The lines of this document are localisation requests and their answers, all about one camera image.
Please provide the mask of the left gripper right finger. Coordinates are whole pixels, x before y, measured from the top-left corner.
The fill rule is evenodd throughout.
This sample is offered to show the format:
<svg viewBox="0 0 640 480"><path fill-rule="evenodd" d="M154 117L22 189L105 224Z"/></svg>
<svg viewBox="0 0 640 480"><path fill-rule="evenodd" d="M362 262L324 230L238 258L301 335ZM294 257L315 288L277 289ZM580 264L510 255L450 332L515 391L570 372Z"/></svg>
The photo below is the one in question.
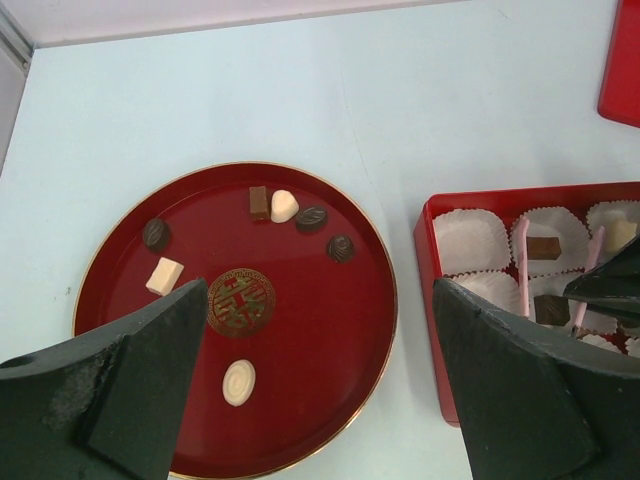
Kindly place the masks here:
<svg viewBox="0 0 640 480"><path fill-rule="evenodd" d="M433 313L476 479L636 479L639 361L446 278Z"/></svg>

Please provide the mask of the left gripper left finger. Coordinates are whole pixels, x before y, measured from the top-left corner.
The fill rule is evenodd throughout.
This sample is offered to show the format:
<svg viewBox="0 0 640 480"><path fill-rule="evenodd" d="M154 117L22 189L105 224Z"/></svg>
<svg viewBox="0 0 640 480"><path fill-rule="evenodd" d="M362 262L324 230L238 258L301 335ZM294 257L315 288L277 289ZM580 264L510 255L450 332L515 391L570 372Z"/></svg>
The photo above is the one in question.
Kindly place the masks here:
<svg viewBox="0 0 640 480"><path fill-rule="evenodd" d="M1 365L4 479L165 479L205 331L207 285Z"/></svg>

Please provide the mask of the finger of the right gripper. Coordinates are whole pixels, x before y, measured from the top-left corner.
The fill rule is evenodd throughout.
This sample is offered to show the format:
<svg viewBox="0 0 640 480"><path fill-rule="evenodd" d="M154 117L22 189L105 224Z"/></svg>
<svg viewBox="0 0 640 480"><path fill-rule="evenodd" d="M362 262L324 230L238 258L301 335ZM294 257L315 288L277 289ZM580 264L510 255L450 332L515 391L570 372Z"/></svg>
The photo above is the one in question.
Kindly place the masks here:
<svg viewBox="0 0 640 480"><path fill-rule="evenodd" d="M604 264L571 281L568 299L617 317L639 317L639 238L625 245Z"/></svg>

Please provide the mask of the pink metal tongs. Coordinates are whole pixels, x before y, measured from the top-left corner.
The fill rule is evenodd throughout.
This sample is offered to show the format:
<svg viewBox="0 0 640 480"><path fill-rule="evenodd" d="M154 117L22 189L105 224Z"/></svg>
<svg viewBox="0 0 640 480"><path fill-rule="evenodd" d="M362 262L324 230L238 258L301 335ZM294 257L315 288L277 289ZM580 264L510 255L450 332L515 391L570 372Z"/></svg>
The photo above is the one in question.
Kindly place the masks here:
<svg viewBox="0 0 640 480"><path fill-rule="evenodd" d="M530 227L530 220L523 216L515 226L516 246L519 248L516 266L519 275L519 291L520 291L520 310L521 315L530 318L529 308L529 273L528 273L528 252L527 252L527 233ZM605 237L605 228L603 226L596 230L596 233L588 243L588 257L585 265L587 271L592 270L601 253ZM583 320L586 314L587 304L579 302L577 304L575 314L569 322L570 332L576 337L582 328Z"/></svg>

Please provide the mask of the white bar chocolate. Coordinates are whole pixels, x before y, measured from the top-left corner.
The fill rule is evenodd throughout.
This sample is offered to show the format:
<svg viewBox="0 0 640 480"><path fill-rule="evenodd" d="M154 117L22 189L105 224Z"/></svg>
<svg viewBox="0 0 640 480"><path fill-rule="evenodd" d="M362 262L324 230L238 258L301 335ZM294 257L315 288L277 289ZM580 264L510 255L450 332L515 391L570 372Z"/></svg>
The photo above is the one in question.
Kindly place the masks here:
<svg viewBox="0 0 640 480"><path fill-rule="evenodd" d="M184 266L179 262L161 257L145 287L151 293L166 296L174 288L183 270Z"/></svg>
<svg viewBox="0 0 640 480"><path fill-rule="evenodd" d="M612 221L605 236L605 251L615 253L635 238L636 224L619 218Z"/></svg>

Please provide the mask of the dark square ridged chocolate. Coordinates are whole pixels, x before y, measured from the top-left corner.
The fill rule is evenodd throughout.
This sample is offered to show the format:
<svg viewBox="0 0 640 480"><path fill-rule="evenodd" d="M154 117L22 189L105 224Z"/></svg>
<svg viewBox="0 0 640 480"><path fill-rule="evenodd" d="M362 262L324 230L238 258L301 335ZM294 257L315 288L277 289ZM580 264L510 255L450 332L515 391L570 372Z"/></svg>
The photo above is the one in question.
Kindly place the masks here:
<svg viewBox="0 0 640 480"><path fill-rule="evenodd" d="M535 296L534 310L536 322L541 325L564 326L571 319L568 300L557 295Z"/></svg>

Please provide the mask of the red chocolate box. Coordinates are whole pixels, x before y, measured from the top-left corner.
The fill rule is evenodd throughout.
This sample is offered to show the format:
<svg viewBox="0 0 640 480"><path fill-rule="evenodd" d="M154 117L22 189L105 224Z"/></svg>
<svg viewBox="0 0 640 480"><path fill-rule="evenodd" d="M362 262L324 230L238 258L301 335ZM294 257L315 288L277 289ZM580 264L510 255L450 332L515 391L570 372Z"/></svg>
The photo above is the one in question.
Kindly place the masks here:
<svg viewBox="0 0 640 480"><path fill-rule="evenodd" d="M431 344L440 411L452 427L459 425L455 402L440 348L432 308L433 283L442 276L433 226L434 219L455 209L483 209L496 214L510 226L517 217L537 207L565 207L584 220L588 208L601 201L639 199L637 181L530 187L523 189L442 193L431 196L423 205L414 228L416 259L422 285L426 323Z"/></svg>

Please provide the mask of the dark heart chocolate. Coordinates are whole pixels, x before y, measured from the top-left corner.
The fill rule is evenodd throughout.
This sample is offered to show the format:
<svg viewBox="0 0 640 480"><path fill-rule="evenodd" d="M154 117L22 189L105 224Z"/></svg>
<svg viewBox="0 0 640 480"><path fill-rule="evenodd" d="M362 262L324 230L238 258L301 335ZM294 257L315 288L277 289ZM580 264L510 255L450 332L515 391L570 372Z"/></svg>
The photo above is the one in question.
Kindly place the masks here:
<svg viewBox="0 0 640 480"><path fill-rule="evenodd" d="M161 218L153 218L149 220L142 232L144 245L153 253L163 251L169 244L170 237L170 228Z"/></svg>

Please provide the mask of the red box lid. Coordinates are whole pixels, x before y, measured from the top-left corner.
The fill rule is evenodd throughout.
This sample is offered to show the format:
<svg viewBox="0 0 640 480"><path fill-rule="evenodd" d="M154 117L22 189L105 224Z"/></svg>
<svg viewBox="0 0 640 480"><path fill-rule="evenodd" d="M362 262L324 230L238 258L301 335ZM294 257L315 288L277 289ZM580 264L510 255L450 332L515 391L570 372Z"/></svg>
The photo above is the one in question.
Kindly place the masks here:
<svg viewBox="0 0 640 480"><path fill-rule="evenodd" d="M639 127L639 0L618 2L597 110L605 119Z"/></svg>

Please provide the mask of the round red plate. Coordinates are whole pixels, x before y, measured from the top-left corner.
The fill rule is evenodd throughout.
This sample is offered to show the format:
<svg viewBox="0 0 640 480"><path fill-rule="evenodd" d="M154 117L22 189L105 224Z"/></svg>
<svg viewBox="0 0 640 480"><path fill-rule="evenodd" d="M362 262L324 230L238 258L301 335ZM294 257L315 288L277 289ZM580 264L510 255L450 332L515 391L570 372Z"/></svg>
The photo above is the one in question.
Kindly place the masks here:
<svg viewBox="0 0 640 480"><path fill-rule="evenodd" d="M305 234L295 216L253 221L249 188L290 191L299 211L319 206L327 224ZM155 300L145 284L159 257L143 243L161 218L171 238L163 256L184 266L180 282L202 278L221 300L228 337L208 324L170 471L189 479L256 477L322 449L358 415L386 367L397 324L393 267L361 208L324 180L268 163L231 163L178 178L140 201L94 255L76 301L83 334ZM355 255L334 262L326 245L347 235ZM228 404L228 367L249 360L249 399Z"/></svg>

